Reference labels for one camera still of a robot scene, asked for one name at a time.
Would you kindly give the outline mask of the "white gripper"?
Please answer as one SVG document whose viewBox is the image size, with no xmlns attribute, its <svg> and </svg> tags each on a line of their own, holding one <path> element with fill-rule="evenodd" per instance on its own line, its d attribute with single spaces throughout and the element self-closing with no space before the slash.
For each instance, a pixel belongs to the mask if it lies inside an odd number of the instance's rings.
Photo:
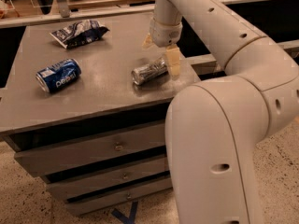
<svg viewBox="0 0 299 224">
<path fill-rule="evenodd" d="M 180 51 L 176 43 L 180 39 L 181 31 L 182 23 L 164 25 L 151 19 L 149 34 L 146 35 L 142 44 L 143 49 L 149 49 L 153 43 L 159 48 L 167 47 L 165 51 L 167 69 L 173 79 L 178 79 L 180 75 Z"/>
</svg>

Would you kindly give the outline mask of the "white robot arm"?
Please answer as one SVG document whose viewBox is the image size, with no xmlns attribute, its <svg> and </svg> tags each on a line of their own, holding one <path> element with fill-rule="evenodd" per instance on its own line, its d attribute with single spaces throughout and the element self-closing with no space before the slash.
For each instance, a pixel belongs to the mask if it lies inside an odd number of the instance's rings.
<svg viewBox="0 0 299 224">
<path fill-rule="evenodd" d="M 298 115 L 298 65 L 218 0 L 156 0 L 152 41 L 175 44 L 184 21 L 225 75 L 180 91 L 167 110 L 165 142 L 179 223 L 263 224 L 253 150 Z"/>
</svg>

